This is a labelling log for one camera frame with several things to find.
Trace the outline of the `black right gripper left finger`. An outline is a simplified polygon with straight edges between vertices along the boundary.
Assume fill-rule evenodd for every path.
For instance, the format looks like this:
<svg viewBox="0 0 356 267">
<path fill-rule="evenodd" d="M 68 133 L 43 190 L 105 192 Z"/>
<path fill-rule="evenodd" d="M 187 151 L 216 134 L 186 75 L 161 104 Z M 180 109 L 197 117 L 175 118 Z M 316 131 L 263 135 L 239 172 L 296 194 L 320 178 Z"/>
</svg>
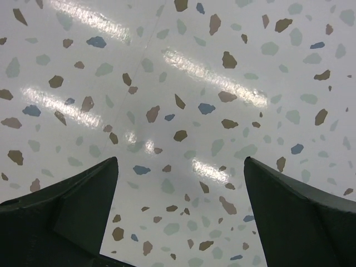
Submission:
<svg viewBox="0 0 356 267">
<path fill-rule="evenodd" d="M 117 179 L 111 157 L 1 203 L 1 266 L 118 266 L 100 254 Z"/>
</svg>

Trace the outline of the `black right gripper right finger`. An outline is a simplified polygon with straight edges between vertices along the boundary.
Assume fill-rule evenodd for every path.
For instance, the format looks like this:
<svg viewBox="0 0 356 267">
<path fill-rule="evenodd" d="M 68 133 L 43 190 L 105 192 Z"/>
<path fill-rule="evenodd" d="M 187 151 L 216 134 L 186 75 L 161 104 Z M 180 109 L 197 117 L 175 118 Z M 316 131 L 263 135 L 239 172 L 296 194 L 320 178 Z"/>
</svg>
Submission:
<svg viewBox="0 0 356 267">
<path fill-rule="evenodd" d="M 355 202 L 247 157 L 244 177 L 268 266 L 355 266 Z"/>
</svg>

